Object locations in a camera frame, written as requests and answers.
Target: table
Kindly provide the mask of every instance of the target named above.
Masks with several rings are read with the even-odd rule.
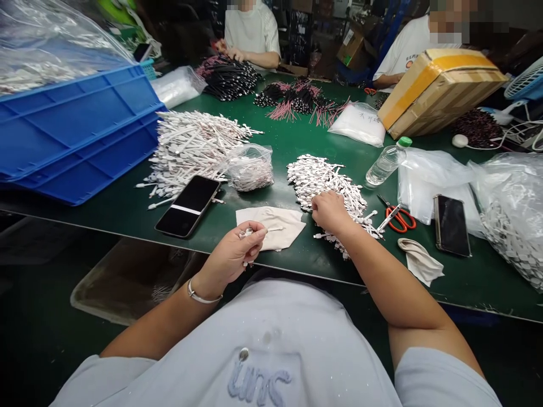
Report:
[[[272,81],[292,79],[279,74],[266,77],[262,89]],[[334,84],[319,83],[327,97],[338,101],[347,99],[364,101],[370,99],[362,89],[345,88]],[[79,207],[67,207],[47,198],[28,192],[1,192],[0,210],[20,213],[57,222],[73,224],[94,230],[115,233],[171,246],[210,253],[222,236],[235,227],[235,211],[246,207],[276,206],[299,210],[295,201],[294,188],[286,180],[287,164],[296,161],[302,154],[310,153],[328,157],[330,162],[345,164],[341,170],[362,184],[368,168],[377,159],[381,149],[359,143],[347,137],[327,133],[322,127],[309,124],[309,116],[302,116],[296,122],[276,122],[265,116],[270,110],[253,104],[253,97],[246,96],[234,102],[220,102],[209,95],[202,95],[179,106],[176,110],[199,110],[231,119],[238,119],[254,129],[264,131],[252,141],[271,145],[274,153],[275,183],[271,187],[248,193],[238,193],[225,185],[224,192],[217,195],[226,205],[212,205],[188,240],[165,236],[154,230],[166,206],[148,211],[147,207],[158,199],[148,199],[149,190],[134,188],[149,173],[149,163],[143,162],[112,183],[101,193]],[[483,162],[494,155],[492,151],[474,151],[454,148],[452,135],[447,131],[438,135],[418,137],[413,146],[427,150],[444,150],[460,162],[468,160]],[[386,136],[385,145],[393,144]],[[376,190],[362,189],[362,196],[368,201],[368,210],[377,209],[373,217],[379,224],[384,218],[385,207],[377,198],[383,194],[390,202],[397,200],[397,172]],[[352,262],[344,262],[341,254],[325,240],[314,239],[320,232],[311,215],[305,214],[302,221],[307,223],[293,245],[278,252],[263,252],[258,264],[309,274],[324,279],[348,284],[363,285]],[[435,247],[433,226],[419,223],[418,227],[405,235],[392,230],[381,241],[393,255],[406,264],[405,254],[397,246],[397,238],[414,239],[428,249],[430,254],[445,265],[445,277],[432,283],[429,292],[440,302],[470,309],[482,310],[501,315],[543,322],[543,296],[536,291],[485,241],[470,236],[472,258],[456,258],[439,252]]]

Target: clear plastic bag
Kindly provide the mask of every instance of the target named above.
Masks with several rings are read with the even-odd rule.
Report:
[[[272,148],[243,144],[231,150],[225,161],[228,185],[247,192],[273,184]]]
[[[0,95],[136,64],[95,22],[60,0],[0,5]]]
[[[502,153],[481,166],[469,162],[492,247],[543,293],[543,157]]]
[[[398,203],[429,225],[434,218],[434,196],[441,194],[464,202],[468,232],[484,238],[479,212],[469,183],[471,169],[444,151],[408,148],[407,159],[398,168]]]
[[[348,105],[328,131],[375,147],[383,147],[386,133],[377,110],[367,103]]]
[[[190,66],[184,66],[152,81],[151,85],[160,101],[172,109],[201,95],[207,83]]]

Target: phone screen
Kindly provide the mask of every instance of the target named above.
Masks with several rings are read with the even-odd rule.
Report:
[[[461,256],[471,256],[464,202],[438,195],[437,214],[441,249]]]
[[[164,213],[155,229],[168,235],[188,237],[220,186],[218,181],[196,175]]]
[[[136,62],[143,62],[149,57],[151,46],[149,44],[140,44],[134,51],[134,59]]]

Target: wall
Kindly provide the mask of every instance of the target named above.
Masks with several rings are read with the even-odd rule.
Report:
[[[506,21],[510,27],[543,28],[543,0],[493,0],[494,21]]]

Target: bangle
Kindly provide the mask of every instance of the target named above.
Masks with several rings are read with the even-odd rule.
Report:
[[[192,283],[192,278],[188,281],[188,284],[187,284],[188,296],[190,298],[192,298],[192,299],[194,299],[194,300],[196,300],[198,302],[201,302],[202,304],[212,304],[212,303],[220,301],[222,299],[222,295],[220,297],[218,297],[216,300],[212,300],[212,301],[203,299],[202,297],[198,296],[198,294],[196,294],[194,292],[194,290],[192,289],[191,283]]]

